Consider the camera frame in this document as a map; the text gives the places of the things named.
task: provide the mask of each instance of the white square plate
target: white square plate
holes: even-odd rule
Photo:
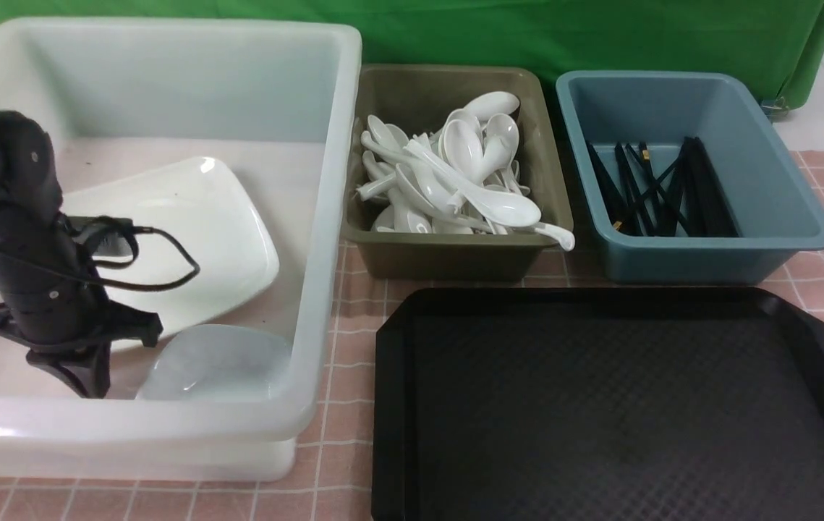
[[[182,287],[160,293],[107,288],[112,300],[161,317],[163,336],[207,322],[266,290],[279,273],[273,241],[235,174],[215,158],[190,158],[130,178],[64,195],[67,215],[127,217],[174,235],[201,271]],[[140,254],[124,270],[100,276],[136,284],[160,284],[190,267],[161,237],[140,235]],[[113,351],[138,347],[113,343]]]

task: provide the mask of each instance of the white plastic bin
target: white plastic bin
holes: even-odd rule
[[[21,19],[0,27],[0,109],[51,133],[65,191],[222,159],[276,244],[270,290],[218,322],[292,341],[262,402],[133,402],[156,350],[115,353],[84,400],[0,339],[0,475],[275,479],[315,413],[361,39],[260,20]]]

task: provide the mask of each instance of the black tray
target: black tray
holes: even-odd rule
[[[765,291],[426,289],[375,371],[376,521],[824,521],[824,323]]]

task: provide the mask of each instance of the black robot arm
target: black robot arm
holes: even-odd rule
[[[92,258],[101,235],[84,244],[75,240],[61,201],[47,133],[17,112],[0,112],[0,336],[28,347],[30,365],[78,395],[102,398],[110,386],[111,341],[139,339],[153,347],[161,321],[156,313],[109,300],[103,288],[108,280],[98,276]],[[180,247],[166,233],[123,227],[133,257],[137,243],[130,233],[140,230],[161,233]],[[176,286],[199,271],[180,250],[194,271]]]

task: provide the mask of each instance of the olive green bin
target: olive green bin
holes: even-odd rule
[[[360,143],[370,114],[409,135],[441,128],[451,110],[493,91],[521,99],[513,116],[521,131],[517,159],[521,184],[542,221],[573,229],[563,169],[540,81],[524,69],[438,65],[367,65],[361,69],[351,157],[344,191],[343,237],[355,243],[372,277],[417,280],[515,281],[540,251],[556,247],[536,234],[392,234],[369,231],[382,210],[363,202],[356,188],[368,181]]]

